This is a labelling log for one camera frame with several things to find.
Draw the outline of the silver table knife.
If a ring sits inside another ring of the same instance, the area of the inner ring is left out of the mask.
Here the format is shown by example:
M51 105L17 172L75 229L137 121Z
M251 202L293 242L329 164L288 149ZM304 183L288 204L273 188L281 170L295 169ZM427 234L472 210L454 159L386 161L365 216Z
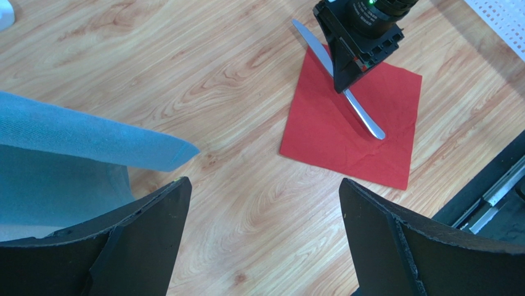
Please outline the silver table knife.
M292 19L293 26L298 30L300 35L303 37L307 45L311 48L317 59L326 69L327 73L333 78L333 62L323 44L309 31L301 22L297 19ZM349 89L345 89L343 94L346 96L349 104L354 109L357 116L361 119L362 123L368 129L370 134L376 139L383 140L386 137L385 132L375 123L375 121L368 115L365 109L361 106L358 100L355 98L353 93Z

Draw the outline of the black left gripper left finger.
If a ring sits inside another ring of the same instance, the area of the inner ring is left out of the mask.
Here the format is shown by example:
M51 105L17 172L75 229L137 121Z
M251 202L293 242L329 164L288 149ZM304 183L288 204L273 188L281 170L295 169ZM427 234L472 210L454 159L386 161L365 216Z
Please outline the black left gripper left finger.
M2 295L165 295L189 212L181 177L89 221L1 243Z

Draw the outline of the red paper napkin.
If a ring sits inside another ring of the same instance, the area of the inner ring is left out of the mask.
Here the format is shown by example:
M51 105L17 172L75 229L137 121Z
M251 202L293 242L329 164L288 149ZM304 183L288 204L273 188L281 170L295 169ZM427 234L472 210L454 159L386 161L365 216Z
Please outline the red paper napkin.
M422 76L382 63L351 87L385 132L374 138L331 76L307 51L280 153L299 162L404 190L409 183Z

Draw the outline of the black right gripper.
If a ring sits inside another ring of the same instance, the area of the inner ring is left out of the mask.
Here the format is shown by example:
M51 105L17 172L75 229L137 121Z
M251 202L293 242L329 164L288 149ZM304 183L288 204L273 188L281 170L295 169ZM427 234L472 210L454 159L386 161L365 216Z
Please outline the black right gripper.
M337 0L314 6L332 58L336 92L348 89L399 48L404 35L397 22L417 2Z

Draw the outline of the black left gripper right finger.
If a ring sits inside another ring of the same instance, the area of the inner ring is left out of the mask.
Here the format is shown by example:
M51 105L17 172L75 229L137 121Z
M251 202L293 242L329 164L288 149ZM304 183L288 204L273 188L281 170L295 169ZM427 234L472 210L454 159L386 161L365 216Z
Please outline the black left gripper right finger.
M524 247L460 231L351 179L339 188L357 295L523 295Z

